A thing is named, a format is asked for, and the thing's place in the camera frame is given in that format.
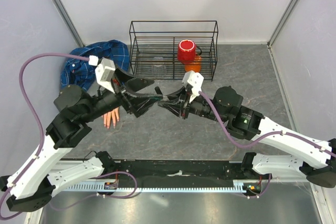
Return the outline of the black nail polish cap brush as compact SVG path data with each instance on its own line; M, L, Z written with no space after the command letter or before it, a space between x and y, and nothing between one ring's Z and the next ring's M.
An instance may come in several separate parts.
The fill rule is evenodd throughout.
M156 86L155 88L154 88L154 90L155 90L155 92L156 92L156 97L157 98L164 98L164 94L163 94L163 92L162 92L162 90L160 89L160 87L158 87L158 86Z

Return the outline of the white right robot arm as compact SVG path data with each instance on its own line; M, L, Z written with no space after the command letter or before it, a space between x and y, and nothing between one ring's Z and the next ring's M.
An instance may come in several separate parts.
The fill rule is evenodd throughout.
M267 156L247 153L240 166L248 179L257 174L302 176L325 188L335 187L335 139L329 141L307 137L290 130L242 105L243 97L232 87L221 87L212 99L205 93L181 88L167 95L158 105L187 119L190 114L217 121L226 137L238 148L266 144L286 153Z

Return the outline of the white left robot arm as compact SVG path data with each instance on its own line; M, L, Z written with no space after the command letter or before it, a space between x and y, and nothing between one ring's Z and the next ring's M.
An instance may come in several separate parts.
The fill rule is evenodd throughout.
M94 96L74 84L61 90L54 101L59 114L42 132L42 142L16 173L1 177L1 190L10 194L6 201L9 211L34 212L76 183L99 176L111 178L115 162L106 151L60 172L51 170L91 132L89 122L120 106L140 117L163 99L162 94L139 93L153 80L119 68L98 66L96 80L103 90Z

